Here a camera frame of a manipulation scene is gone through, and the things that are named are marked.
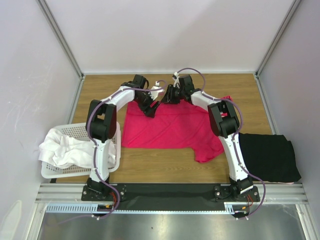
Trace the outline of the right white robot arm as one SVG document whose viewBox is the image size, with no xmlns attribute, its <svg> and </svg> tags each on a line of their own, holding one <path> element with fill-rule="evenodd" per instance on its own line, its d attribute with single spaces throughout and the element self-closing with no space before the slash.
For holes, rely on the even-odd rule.
<svg viewBox="0 0 320 240">
<path fill-rule="evenodd" d="M 253 189 L 253 180 L 246 167 L 239 141 L 242 119 L 238 118 L 237 107 L 232 100 L 215 98 L 203 90 L 195 88 L 192 77 L 172 76 L 174 84 L 169 84 L 161 100 L 164 104 L 178 104 L 185 100 L 191 105 L 207 111 L 211 131 L 220 140 L 229 167 L 230 195 L 236 201 L 242 201 Z"/>
</svg>

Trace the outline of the pink t shirt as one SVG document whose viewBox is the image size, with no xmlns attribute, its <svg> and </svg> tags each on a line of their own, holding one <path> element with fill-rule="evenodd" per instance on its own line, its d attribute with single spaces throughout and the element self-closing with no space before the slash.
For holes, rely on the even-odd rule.
<svg viewBox="0 0 320 240">
<path fill-rule="evenodd" d="M 121 144 L 125 148 L 191 148 L 199 163 L 224 153 L 221 141 L 212 132 L 208 112 L 184 100 L 160 104 L 154 117 L 145 116 L 135 101 L 129 102 Z"/>
</svg>

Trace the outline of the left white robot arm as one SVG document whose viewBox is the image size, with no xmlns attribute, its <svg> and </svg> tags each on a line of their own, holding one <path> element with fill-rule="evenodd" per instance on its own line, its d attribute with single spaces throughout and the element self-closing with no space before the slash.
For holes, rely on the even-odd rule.
<svg viewBox="0 0 320 240">
<path fill-rule="evenodd" d="M 103 201 L 114 191 L 109 185 L 108 162 L 110 144 L 117 131 L 118 110 L 135 101 L 144 115 L 153 118 L 160 105 L 156 98 L 164 92 L 164 88 L 160 87 L 160 81 L 151 89 L 145 88 L 145 85 L 148 86 L 149 81 L 144 76 L 136 74 L 132 81 L 122 83 L 109 97 L 91 101 L 85 127 L 94 147 L 91 173 L 83 189 L 82 200 L 90 197 Z"/>
</svg>

